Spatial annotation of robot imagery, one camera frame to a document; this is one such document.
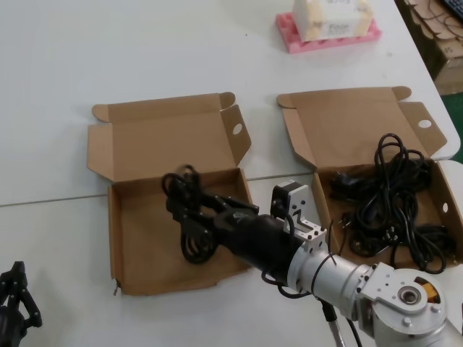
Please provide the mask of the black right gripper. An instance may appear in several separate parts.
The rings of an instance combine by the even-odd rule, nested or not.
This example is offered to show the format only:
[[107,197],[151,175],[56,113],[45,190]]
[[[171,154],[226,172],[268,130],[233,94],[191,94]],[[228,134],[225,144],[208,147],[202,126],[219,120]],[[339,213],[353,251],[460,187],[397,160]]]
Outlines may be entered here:
[[200,204],[214,211],[214,219],[203,213],[175,213],[173,219],[180,224],[183,234],[215,235],[220,245],[247,264],[287,284],[289,266],[302,241],[286,232],[281,221],[257,215],[260,209],[257,205],[233,197],[203,194]]

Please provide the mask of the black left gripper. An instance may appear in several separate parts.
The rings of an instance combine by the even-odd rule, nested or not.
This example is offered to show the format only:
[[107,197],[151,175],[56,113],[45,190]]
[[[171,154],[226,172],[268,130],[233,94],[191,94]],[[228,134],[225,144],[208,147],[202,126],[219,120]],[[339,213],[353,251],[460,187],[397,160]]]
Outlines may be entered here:
[[[20,304],[28,317],[18,310]],[[41,312],[27,289],[23,261],[16,261],[11,270],[1,274],[1,305],[1,347],[18,347],[29,327],[43,325]]]

